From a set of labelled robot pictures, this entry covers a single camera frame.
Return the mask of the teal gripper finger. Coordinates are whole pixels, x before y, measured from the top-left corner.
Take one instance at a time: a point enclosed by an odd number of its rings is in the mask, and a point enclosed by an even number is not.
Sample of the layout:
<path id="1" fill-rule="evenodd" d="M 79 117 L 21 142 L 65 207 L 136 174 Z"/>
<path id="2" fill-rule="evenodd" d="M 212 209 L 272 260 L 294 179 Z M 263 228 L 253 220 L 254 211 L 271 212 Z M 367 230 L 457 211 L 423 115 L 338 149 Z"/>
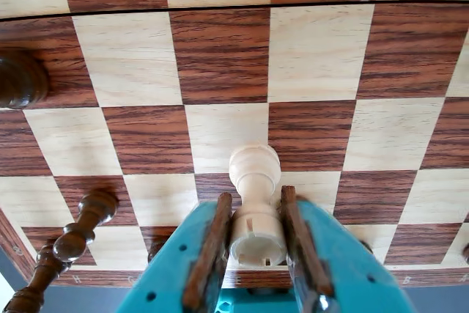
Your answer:
<path id="1" fill-rule="evenodd" d="M 281 189 L 287 264 L 299 312 L 414 312 L 397 280 L 328 212 Z"/>
<path id="2" fill-rule="evenodd" d="M 229 250 L 232 196 L 202 202 L 176 228 L 118 312 L 215 312 Z"/>

